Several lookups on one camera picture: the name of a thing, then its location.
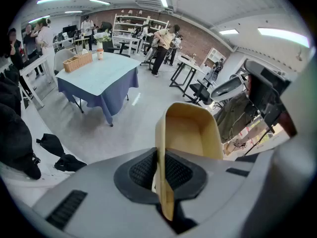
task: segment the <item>beige shirt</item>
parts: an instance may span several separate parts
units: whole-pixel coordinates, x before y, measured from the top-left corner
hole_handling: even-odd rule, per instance
[[[53,46],[54,33],[51,28],[43,26],[38,34],[38,41],[44,42],[42,47]]]
[[[158,32],[164,40],[163,43],[159,43],[159,46],[162,46],[168,50],[170,42],[175,38],[175,34],[171,34],[167,28],[161,29]]]

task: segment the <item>vase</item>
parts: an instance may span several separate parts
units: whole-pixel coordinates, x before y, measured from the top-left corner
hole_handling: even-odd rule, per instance
[[[103,43],[97,42],[97,49],[102,49],[102,48],[103,48]]]

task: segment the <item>standing person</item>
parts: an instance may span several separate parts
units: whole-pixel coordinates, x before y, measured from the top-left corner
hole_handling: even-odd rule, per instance
[[[47,27],[45,18],[41,18],[39,21],[37,21],[34,30],[39,31],[37,42],[41,45],[42,53],[44,55],[48,55],[49,70],[53,75],[55,57],[53,48],[54,33],[51,28]]]
[[[172,54],[170,55],[170,62],[169,62],[169,66],[173,66],[173,62],[174,62],[174,58],[176,55],[176,51],[177,49],[182,49],[182,47],[180,46],[181,41],[183,40],[183,36],[182,35],[177,35],[175,37],[175,39],[173,40],[174,42],[174,47],[172,50]],[[167,64],[168,61],[168,57],[165,58],[164,64]]]
[[[179,25],[174,25],[171,28],[164,28],[154,33],[154,37],[158,38],[159,45],[157,51],[157,58],[154,62],[152,75],[158,77],[159,67],[162,64],[167,50],[170,47],[170,42],[174,39],[175,33],[180,29]]]
[[[94,23],[93,23],[92,20],[89,20],[89,16],[87,15],[85,17],[85,20],[81,23],[80,29],[81,29],[81,33],[85,34],[85,38],[89,38],[88,39],[88,43],[89,43],[89,50],[90,51],[93,50],[93,48],[92,48],[92,41],[93,41],[93,39],[92,39],[92,36],[93,36],[92,35],[93,34],[92,30],[93,30],[93,28],[94,28]]]
[[[31,37],[32,35],[32,26],[31,24],[28,24],[25,28],[26,35],[23,38],[23,45],[24,45],[24,52],[25,52],[25,57],[27,60],[32,59],[38,54],[38,50],[36,47],[36,38]],[[44,75],[42,66],[39,65],[41,74]],[[36,72],[36,78],[39,76],[39,71],[37,68],[35,68]]]
[[[16,39],[15,28],[10,29],[8,35],[9,35],[9,40],[11,44],[11,52],[10,52],[11,61],[18,70],[21,70],[23,68],[23,60],[21,56],[22,43]],[[25,90],[25,92],[29,95],[30,98],[32,98],[33,95],[22,76],[19,77],[19,81],[21,83],[21,86]]]

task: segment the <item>brown wall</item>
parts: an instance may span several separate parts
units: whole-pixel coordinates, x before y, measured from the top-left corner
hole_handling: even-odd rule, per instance
[[[102,21],[110,22],[113,25],[115,14],[121,15],[122,9],[114,9],[114,10],[104,10],[89,14],[89,19],[92,20],[96,26],[101,26]],[[129,9],[124,9],[123,14],[127,14]],[[133,15],[136,14],[136,9],[132,9]],[[194,53],[196,54],[195,60],[197,64],[200,65],[205,59],[206,55],[210,51],[211,48],[217,49],[220,53],[222,53],[225,57],[229,57],[231,51],[220,43],[217,39],[215,39],[212,35],[205,32],[204,30],[173,16],[167,14],[159,15],[158,12],[146,11],[142,10],[142,17],[150,16],[153,19],[157,19],[160,21],[167,22],[171,25],[178,24],[180,26],[179,33],[184,36],[184,39],[181,43],[183,49],[182,53],[192,56]]]

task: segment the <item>person wearing beige shirt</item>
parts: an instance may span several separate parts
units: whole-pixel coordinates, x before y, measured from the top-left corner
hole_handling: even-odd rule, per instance
[[[158,38],[159,40],[157,58],[152,69],[152,75],[154,77],[158,77],[159,67],[162,64],[166,52],[170,47],[170,42],[175,38],[175,33],[177,33],[179,29],[179,25],[174,25],[171,28],[161,29],[154,33],[154,37]]]

